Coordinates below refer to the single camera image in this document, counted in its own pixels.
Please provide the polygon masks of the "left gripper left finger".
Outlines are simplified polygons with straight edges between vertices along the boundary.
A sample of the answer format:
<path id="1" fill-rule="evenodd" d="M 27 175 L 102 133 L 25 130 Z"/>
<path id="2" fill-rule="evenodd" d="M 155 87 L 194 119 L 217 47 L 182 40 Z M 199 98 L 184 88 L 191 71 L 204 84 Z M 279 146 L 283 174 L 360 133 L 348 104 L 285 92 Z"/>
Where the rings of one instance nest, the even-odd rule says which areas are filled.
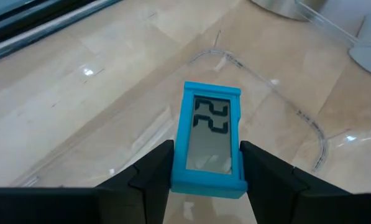
<path id="1" fill-rule="evenodd" d="M 99 184 L 101 223 L 162 224 L 170 190 L 174 141 L 166 140 Z"/>

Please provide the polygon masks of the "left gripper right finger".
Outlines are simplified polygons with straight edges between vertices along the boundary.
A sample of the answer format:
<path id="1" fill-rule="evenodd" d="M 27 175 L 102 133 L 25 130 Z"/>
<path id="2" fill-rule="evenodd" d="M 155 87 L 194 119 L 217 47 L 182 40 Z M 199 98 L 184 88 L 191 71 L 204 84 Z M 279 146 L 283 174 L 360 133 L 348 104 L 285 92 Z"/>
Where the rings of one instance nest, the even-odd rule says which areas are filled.
<path id="1" fill-rule="evenodd" d="M 247 195 L 258 223 L 345 223 L 349 192 L 242 141 Z"/>

